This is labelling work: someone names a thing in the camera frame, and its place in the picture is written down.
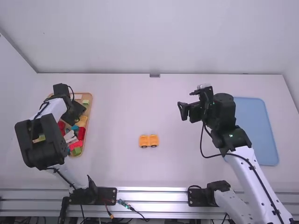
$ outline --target connector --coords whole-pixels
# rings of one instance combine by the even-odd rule
[[[118,204],[121,204],[123,207],[125,207],[126,209],[130,209],[131,210],[131,205],[129,205],[128,203],[126,203],[125,201],[123,201],[123,200],[121,200],[121,199],[119,199],[119,200],[117,200],[117,203]]]

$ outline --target blue mat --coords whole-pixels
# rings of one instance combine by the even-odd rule
[[[264,101],[234,97],[236,125],[247,133],[260,165],[276,166],[278,153]]]

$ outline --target yellow toy car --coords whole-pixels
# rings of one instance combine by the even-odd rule
[[[157,147],[159,145],[159,138],[156,134],[141,135],[139,137],[139,146],[141,148],[146,148],[148,146]]]
[[[159,145],[159,138],[156,134],[151,134],[149,136],[149,145],[151,147],[157,147]]]
[[[139,147],[146,148],[149,145],[149,137],[147,135],[141,135],[139,137]]]

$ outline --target white wall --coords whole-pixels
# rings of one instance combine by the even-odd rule
[[[297,0],[0,0],[0,27],[39,72],[282,73],[298,108],[298,8]]]
[[[37,74],[0,34],[0,140],[1,154],[5,153],[13,139],[14,125],[26,119],[34,80]]]

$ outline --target red toy block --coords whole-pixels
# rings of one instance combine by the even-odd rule
[[[65,123],[64,122],[62,122],[62,121],[58,121],[58,127],[59,127],[59,129],[60,130],[63,130],[64,129],[64,127],[65,127]]]
[[[83,140],[85,136],[86,129],[84,127],[79,127],[78,140]]]
[[[74,144],[71,144],[69,148],[71,151],[73,151],[75,147],[82,147],[82,146],[83,146],[83,142],[80,140],[75,142]]]
[[[65,130],[64,129],[60,129],[60,132],[61,132],[62,136],[65,136]]]

